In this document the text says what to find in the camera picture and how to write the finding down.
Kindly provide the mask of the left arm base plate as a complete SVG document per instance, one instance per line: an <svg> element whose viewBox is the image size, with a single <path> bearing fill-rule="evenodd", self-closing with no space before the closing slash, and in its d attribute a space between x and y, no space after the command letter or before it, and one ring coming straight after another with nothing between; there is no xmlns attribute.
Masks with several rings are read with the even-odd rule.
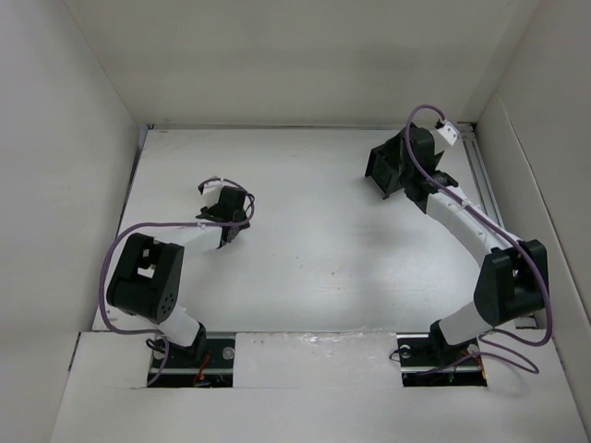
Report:
<svg viewBox="0 0 591 443"><path fill-rule="evenodd" d="M153 383L163 362L161 340L147 339L151 362L147 375L149 388L225 389L233 386L235 334L214 333L207 337L203 351L197 357L171 345L162 373Z"/></svg>

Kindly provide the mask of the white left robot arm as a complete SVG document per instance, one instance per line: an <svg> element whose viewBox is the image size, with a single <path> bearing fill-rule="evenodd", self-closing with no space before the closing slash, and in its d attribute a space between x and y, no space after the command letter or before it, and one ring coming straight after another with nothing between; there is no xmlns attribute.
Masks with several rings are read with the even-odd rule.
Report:
<svg viewBox="0 0 591 443"><path fill-rule="evenodd" d="M144 222L123 234L125 244L103 285L104 303L151 325L161 338L159 353L184 365L199 364L206 353L206 329L178 302L183 265L190 257L230 244L250 226L255 197L231 181L198 191L205 206L193 221Z"/></svg>

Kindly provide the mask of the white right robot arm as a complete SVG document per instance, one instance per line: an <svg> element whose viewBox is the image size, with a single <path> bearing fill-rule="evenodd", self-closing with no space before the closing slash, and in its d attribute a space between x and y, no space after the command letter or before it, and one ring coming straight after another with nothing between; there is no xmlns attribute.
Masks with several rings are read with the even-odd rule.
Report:
<svg viewBox="0 0 591 443"><path fill-rule="evenodd" d="M480 268L472 301L431 325L429 357L449 363L476 337L539 310L548 317L539 341L546 344L553 327L546 248L538 240L525 242L508 233L474 206L457 181L438 170L440 155L428 130L410 123L400 137L398 169L404 193L444 226Z"/></svg>

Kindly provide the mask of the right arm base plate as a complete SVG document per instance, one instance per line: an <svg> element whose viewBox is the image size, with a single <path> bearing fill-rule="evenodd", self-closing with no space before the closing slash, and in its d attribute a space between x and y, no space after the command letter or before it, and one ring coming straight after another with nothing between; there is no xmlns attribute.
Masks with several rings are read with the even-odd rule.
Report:
<svg viewBox="0 0 591 443"><path fill-rule="evenodd" d="M401 333L389 358L400 365L405 388L486 387L486 374L476 339L459 345L435 349L427 333Z"/></svg>

